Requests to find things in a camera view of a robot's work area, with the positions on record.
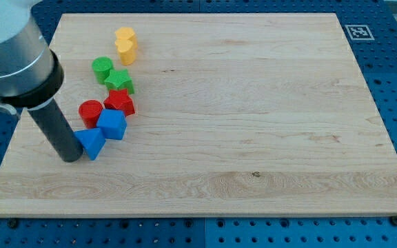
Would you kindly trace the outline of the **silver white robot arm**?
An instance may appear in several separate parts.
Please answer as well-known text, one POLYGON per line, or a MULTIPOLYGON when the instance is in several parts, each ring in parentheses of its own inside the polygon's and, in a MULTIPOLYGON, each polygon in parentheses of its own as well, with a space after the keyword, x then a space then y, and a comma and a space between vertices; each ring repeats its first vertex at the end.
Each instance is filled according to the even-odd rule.
POLYGON ((54 100, 64 80, 58 56, 32 16, 39 0, 0 0, 0 112, 28 111, 60 158, 77 161, 82 144, 54 100))

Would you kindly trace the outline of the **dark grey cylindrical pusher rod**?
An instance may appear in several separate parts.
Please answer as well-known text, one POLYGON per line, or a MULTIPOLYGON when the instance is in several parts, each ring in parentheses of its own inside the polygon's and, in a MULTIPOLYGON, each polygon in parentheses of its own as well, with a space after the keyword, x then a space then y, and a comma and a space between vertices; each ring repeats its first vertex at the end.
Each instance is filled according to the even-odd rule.
POLYGON ((83 146, 54 99, 28 109, 28 113, 64 162, 80 159, 83 146))

